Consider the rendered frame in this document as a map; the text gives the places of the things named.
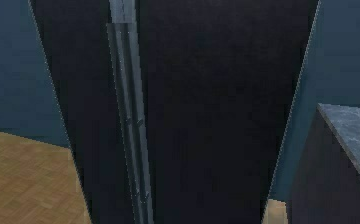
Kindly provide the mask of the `dark cabinet with marble worktop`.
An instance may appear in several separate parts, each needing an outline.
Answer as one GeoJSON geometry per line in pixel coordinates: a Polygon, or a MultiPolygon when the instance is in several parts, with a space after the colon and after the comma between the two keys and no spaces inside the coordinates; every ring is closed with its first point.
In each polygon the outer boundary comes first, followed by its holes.
{"type": "Polygon", "coordinates": [[[360,108],[320,103],[299,160],[289,224],[360,224],[360,108]]]}

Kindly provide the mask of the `black fridge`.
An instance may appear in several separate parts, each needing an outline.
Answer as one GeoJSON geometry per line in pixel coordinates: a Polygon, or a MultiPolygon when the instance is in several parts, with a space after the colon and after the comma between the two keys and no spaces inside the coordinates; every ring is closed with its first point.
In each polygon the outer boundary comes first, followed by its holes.
{"type": "MultiPolygon", "coordinates": [[[[92,224],[134,224],[109,0],[29,0],[92,224]]],[[[154,224],[260,224],[318,0],[136,0],[154,224]]]]}

